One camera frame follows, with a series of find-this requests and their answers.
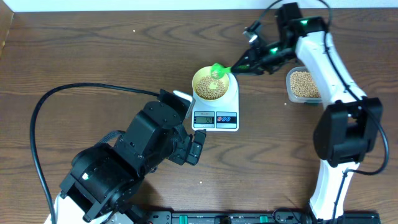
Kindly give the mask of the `white digital kitchen scale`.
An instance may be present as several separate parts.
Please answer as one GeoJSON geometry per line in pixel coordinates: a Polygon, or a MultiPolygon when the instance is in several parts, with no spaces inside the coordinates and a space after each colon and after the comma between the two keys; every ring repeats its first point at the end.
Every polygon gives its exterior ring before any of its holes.
{"type": "Polygon", "coordinates": [[[207,101],[193,92],[192,129],[235,132],[239,129],[239,86],[232,74],[227,74],[229,88],[225,96],[207,101]]]}

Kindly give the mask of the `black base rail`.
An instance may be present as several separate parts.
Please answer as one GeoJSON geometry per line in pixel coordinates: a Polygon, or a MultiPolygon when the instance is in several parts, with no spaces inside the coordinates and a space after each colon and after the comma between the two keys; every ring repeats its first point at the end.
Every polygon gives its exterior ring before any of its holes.
{"type": "Polygon", "coordinates": [[[195,213],[173,212],[171,210],[143,210],[134,206],[126,215],[133,223],[151,224],[381,224],[381,219],[376,212],[343,212],[335,210],[320,212],[317,208],[308,206],[304,210],[277,208],[272,212],[246,212],[246,213],[195,213]]]}

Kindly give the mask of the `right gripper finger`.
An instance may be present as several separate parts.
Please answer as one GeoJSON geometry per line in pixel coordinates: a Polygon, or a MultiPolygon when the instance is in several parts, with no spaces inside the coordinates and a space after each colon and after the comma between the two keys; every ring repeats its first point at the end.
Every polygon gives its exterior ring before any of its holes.
{"type": "Polygon", "coordinates": [[[255,67],[257,61],[258,59],[256,51],[253,49],[248,49],[234,65],[247,65],[250,67],[255,67]]]}
{"type": "Polygon", "coordinates": [[[263,75],[264,71],[262,68],[238,65],[237,67],[232,67],[232,73],[238,75],[263,75]]]}

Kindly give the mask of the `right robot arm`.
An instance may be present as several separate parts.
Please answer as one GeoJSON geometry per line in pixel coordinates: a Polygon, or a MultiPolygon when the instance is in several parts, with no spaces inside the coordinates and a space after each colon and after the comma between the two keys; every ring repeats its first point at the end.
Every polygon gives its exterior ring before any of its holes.
{"type": "Polygon", "coordinates": [[[301,61],[312,75],[324,112],[313,132],[320,158],[317,185],[300,223],[336,223],[343,216],[349,183],[371,152],[381,126],[382,104],[355,83],[333,44],[331,20],[304,17],[297,3],[281,4],[275,13],[279,39],[267,43],[261,22],[245,28],[249,49],[231,67],[235,75],[275,73],[289,60],[301,61]]]}

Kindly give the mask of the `clear container of soybeans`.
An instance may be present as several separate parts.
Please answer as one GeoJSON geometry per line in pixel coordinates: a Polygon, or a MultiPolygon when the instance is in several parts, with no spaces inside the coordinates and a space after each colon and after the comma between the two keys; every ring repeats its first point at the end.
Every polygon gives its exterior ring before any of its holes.
{"type": "Polygon", "coordinates": [[[322,102],[320,93],[306,67],[295,67],[286,76],[289,100],[293,103],[318,104],[322,102]]]}

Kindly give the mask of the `green plastic scoop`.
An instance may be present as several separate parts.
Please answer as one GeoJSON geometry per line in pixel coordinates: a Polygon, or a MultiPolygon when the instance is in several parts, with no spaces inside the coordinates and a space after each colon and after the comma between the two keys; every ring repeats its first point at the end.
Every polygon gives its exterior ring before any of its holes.
{"type": "Polygon", "coordinates": [[[249,67],[247,65],[234,65],[232,67],[224,67],[219,63],[215,63],[211,66],[210,76],[215,80],[223,78],[228,73],[247,73],[249,67]]]}

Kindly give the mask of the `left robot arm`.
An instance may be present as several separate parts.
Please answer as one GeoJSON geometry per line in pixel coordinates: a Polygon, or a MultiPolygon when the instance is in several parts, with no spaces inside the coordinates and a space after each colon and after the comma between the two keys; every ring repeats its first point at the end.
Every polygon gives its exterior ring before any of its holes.
{"type": "Polygon", "coordinates": [[[193,96],[161,90],[146,103],[125,131],[112,131],[79,152],[60,184],[46,223],[106,223],[125,212],[144,177],[168,159],[180,166],[198,163],[204,130],[188,134],[183,121],[192,111],[193,96]]]}

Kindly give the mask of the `yellow bowl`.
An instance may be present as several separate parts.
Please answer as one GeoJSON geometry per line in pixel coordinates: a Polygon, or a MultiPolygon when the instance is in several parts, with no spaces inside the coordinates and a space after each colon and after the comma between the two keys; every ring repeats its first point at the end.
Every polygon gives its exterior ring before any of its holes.
{"type": "MultiPolygon", "coordinates": [[[[196,93],[196,91],[194,90],[194,88],[196,87],[196,84],[198,83],[198,81],[200,80],[200,78],[205,77],[205,76],[210,76],[210,70],[211,70],[211,66],[209,67],[203,67],[201,69],[199,69],[199,71],[196,72],[196,74],[193,76],[192,79],[192,88],[193,88],[193,92],[196,93]]],[[[226,85],[226,92],[228,91],[229,88],[229,78],[227,75],[225,75],[223,78],[221,78],[220,80],[223,80],[225,85],[226,85]]]]}

